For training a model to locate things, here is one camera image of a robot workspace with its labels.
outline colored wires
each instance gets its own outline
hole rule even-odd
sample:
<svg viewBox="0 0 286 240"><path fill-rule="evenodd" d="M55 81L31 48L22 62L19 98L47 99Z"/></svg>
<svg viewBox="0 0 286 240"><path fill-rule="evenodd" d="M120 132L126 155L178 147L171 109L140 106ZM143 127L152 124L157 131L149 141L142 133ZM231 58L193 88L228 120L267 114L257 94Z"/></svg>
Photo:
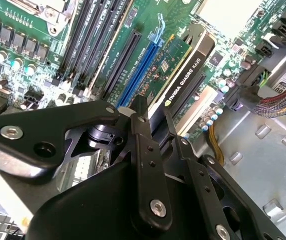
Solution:
<svg viewBox="0 0 286 240"><path fill-rule="evenodd" d="M215 158L218 160L220 165L224 165L224 154L221 148L218 145L218 142L215 137L215 123L209 127L209 130L206 135L206 141L210 148L213 150L215 154Z"/></svg>

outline integrated circuit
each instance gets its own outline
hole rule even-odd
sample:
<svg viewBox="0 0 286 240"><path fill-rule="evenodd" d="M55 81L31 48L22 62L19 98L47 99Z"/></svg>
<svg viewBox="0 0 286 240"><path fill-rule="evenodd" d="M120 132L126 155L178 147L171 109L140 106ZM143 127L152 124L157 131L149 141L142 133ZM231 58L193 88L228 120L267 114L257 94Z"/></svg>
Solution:
<svg viewBox="0 0 286 240"><path fill-rule="evenodd" d="M221 54L215 52L209 62L216 67L223 60L223 58L224 57Z"/></svg>

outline black mounting arm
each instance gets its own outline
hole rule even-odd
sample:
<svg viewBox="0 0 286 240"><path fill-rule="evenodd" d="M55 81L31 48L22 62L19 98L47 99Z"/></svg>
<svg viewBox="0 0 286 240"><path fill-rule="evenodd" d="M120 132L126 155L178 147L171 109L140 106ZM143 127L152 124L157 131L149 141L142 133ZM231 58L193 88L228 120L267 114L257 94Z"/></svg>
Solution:
<svg viewBox="0 0 286 240"><path fill-rule="evenodd" d="M45 203L27 240L285 240L211 156L197 159L170 113L104 101L0 116L0 171L41 184L98 149L110 167Z"/></svg>

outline white surface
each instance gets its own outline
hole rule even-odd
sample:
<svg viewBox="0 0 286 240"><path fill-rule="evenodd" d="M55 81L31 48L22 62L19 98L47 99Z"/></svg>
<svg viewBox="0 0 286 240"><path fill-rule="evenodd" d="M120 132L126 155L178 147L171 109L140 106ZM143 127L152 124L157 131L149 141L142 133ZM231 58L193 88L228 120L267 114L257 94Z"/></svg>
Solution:
<svg viewBox="0 0 286 240"><path fill-rule="evenodd" d="M261 2L262 0L208 0L199 15L227 37L234 38Z"/></svg>

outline capacitor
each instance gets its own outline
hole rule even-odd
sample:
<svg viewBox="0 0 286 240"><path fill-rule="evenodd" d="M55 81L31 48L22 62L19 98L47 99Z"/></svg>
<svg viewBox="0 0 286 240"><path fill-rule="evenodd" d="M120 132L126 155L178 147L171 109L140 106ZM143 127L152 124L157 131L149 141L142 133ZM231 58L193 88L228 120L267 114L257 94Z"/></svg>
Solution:
<svg viewBox="0 0 286 240"><path fill-rule="evenodd" d="M222 77L219 77L215 80L216 84L218 85L219 88L222 88L226 85L226 80Z"/></svg>
<svg viewBox="0 0 286 240"><path fill-rule="evenodd" d="M219 106L213 107L213 111L214 111L217 115L221 115L221 114L223 113L223 109L220 108Z"/></svg>
<svg viewBox="0 0 286 240"><path fill-rule="evenodd" d="M208 114L208 116L209 116L213 121L216 121L216 120L218 119L218 115L217 115L215 112L213 112L213 111L211 111L211 112Z"/></svg>
<svg viewBox="0 0 286 240"><path fill-rule="evenodd" d="M62 106L64 105L65 101L66 101L66 95L64 93L60 94L56 100L56 105L57 106Z"/></svg>
<svg viewBox="0 0 286 240"><path fill-rule="evenodd" d="M252 65L251 65L249 62L247 62L247 61L242 61L242 62L240 63L240 67L243 68L243 69L245 69L245 70L250 70L250 68L252 67Z"/></svg>
<svg viewBox="0 0 286 240"><path fill-rule="evenodd" d="M231 89L235 86L235 83L233 82L232 79L225 79L226 80L226 85L228 85L228 87Z"/></svg>
<svg viewBox="0 0 286 240"><path fill-rule="evenodd" d="M34 64L29 64L25 72L28 76L32 76L37 72L37 67Z"/></svg>
<svg viewBox="0 0 286 240"><path fill-rule="evenodd" d="M0 51L0 63L3 63L8 59L8 54L5 51Z"/></svg>
<svg viewBox="0 0 286 240"><path fill-rule="evenodd" d="M206 125L212 126L214 124L213 120L210 119L208 116L203 119Z"/></svg>
<svg viewBox="0 0 286 240"><path fill-rule="evenodd" d="M21 104L21 109L22 110L26 110L27 108L29 108L29 106L31 105L32 103L30 101L24 101L23 104Z"/></svg>
<svg viewBox="0 0 286 240"><path fill-rule="evenodd" d="M199 127L202 129L203 132L208 130L208 125L206 125L206 123L204 122L201 122L199 124Z"/></svg>
<svg viewBox="0 0 286 240"><path fill-rule="evenodd" d="M225 93L227 93L229 91L229 87L228 86L223 86L223 87L220 88L220 90L221 90L222 93L225 94Z"/></svg>
<svg viewBox="0 0 286 240"><path fill-rule="evenodd" d="M229 77L229 76L232 75L232 71L227 68L227 69L225 69L225 70L223 71L223 75L226 76L226 77Z"/></svg>
<svg viewBox="0 0 286 240"><path fill-rule="evenodd" d="M198 101L201 97L195 92L193 94L193 98L194 98L195 101Z"/></svg>
<svg viewBox="0 0 286 240"><path fill-rule="evenodd" d="M14 61L12 61L12 70L17 71L24 65L24 62L21 58L16 58Z"/></svg>
<svg viewBox="0 0 286 240"><path fill-rule="evenodd" d="M8 84L7 79L0 80L0 89L3 89L4 86L6 86L7 84Z"/></svg>
<svg viewBox="0 0 286 240"><path fill-rule="evenodd" d="M74 104L74 101L75 99L72 96L70 96L69 98L67 98L66 105L72 105Z"/></svg>

